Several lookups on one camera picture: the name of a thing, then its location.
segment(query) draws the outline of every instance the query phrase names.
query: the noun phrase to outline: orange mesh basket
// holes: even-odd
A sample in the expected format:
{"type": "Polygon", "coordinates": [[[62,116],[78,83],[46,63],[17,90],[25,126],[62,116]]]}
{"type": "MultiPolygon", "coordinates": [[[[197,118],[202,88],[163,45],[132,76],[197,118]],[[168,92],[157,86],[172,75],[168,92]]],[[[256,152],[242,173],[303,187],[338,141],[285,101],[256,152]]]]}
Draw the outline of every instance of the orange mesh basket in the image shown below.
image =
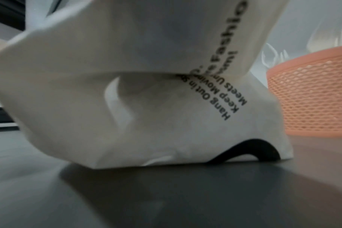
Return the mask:
{"type": "Polygon", "coordinates": [[[266,74],[287,134],[342,137],[342,46],[289,60],[266,74]]]}

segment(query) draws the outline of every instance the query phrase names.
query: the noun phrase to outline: white paper bag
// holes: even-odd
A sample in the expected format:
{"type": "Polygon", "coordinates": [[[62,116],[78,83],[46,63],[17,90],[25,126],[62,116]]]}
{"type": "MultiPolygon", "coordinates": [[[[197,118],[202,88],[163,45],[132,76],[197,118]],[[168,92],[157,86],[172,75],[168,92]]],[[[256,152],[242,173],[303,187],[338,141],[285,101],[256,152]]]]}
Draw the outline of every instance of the white paper bag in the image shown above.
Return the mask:
{"type": "Polygon", "coordinates": [[[0,52],[0,101],[44,153],[113,168],[292,157],[248,70],[286,0],[94,0],[0,52]]]}

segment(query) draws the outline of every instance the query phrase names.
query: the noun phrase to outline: gray table surface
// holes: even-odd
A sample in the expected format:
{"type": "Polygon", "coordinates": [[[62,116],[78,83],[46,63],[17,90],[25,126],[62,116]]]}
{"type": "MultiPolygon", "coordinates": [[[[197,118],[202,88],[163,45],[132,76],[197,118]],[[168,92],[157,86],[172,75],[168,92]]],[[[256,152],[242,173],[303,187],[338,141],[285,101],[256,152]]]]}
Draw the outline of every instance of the gray table surface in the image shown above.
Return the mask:
{"type": "Polygon", "coordinates": [[[295,158],[90,170],[0,132],[0,227],[342,227],[342,139],[295,158]]]}

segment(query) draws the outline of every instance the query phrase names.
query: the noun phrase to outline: paper bag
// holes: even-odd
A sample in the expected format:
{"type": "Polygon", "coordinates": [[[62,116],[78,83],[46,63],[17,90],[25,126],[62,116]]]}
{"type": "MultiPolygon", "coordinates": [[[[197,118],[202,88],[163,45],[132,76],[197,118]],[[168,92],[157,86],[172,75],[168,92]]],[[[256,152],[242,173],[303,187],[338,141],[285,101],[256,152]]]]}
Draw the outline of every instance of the paper bag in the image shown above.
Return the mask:
{"type": "Polygon", "coordinates": [[[0,52],[0,102],[42,152],[91,168],[292,157],[248,73],[286,0],[94,0],[0,52]]]}

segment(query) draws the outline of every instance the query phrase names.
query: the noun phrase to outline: mesh basket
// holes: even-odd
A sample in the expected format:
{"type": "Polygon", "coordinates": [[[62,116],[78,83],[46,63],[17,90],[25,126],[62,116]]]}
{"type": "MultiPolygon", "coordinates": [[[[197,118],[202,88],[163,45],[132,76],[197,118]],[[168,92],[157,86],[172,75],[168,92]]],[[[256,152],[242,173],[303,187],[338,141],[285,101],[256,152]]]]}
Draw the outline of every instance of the mesh basket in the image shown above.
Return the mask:
{"type": "Polygon", "coordinates": [[[342,47],[279,64],[267,78],[281,102],[287,134],[342,137],[342,47]]]}

